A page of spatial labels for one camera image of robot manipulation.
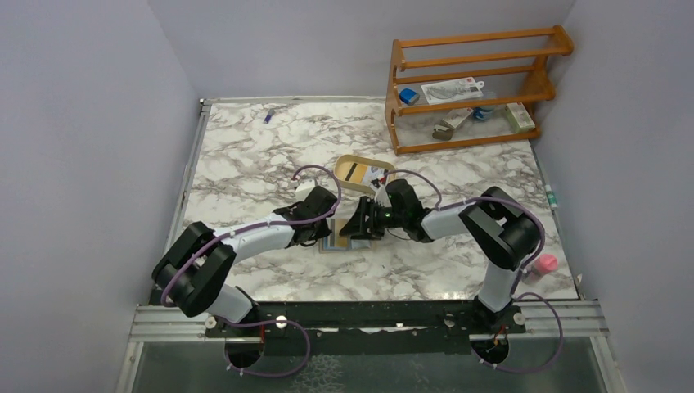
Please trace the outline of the beige leather card holder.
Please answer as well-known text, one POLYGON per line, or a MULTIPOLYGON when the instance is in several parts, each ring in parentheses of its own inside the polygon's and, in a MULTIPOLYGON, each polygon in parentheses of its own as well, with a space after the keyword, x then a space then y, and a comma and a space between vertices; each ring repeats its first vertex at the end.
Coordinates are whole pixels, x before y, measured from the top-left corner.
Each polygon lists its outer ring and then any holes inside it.
POLYGON ((341 236, 339 232, 346 225, 346 223, 346 219, 330 218, 327 221, 328 228, 331 230, 331 233, 328 237, 324 237, 318 243, 318 251, 320 253, 325 254, 332 252, 365 251, 371 250, 374 247, 374 243, 370 240, 354 240, 350 237, 341 236))

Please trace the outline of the white card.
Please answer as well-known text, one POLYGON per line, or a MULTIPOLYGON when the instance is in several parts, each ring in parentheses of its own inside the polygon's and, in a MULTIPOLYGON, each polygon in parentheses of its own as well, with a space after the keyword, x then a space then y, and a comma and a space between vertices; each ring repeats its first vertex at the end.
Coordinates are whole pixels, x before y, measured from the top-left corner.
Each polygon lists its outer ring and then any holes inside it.
POLYGON ((386 168, 367 166, 361 184, 368 186, 372 190, 377 190, 382 185, 382 180, 385 175, 389 172, 386 168))

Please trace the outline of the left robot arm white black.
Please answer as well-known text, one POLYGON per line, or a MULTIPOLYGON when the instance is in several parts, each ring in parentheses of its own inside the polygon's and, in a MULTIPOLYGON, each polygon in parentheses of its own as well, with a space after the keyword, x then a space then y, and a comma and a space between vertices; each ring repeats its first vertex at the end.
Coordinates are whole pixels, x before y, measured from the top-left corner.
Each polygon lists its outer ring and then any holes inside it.
POLYGON ((152 271, 162 290, 161 304, 177 307, 187 317, 208 313, 231 323, 247 322, 255 303, 242 289, 225 283, 232 266, 329 236, 327 220, 338 202, 332 192, 316 186, 302 201, 252 224, 221 230, 201 221, 188 225, 152 271))

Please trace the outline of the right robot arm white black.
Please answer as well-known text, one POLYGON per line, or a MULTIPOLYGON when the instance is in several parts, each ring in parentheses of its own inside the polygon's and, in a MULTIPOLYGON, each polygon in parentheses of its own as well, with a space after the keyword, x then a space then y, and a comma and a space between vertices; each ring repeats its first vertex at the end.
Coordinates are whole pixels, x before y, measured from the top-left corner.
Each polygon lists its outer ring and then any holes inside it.
POLYGON ((400 228, 415 242, 469 233, 489 262, 476 301, 490 313, 511 304, 524 262, 543 248, 540 220, 499 187, 481 196, 439 209, 426 208, 414 188, 396 179, 370 198, 360 198, 352 217, 340 230, 342 237, 379 240, 390 228, 400 228))

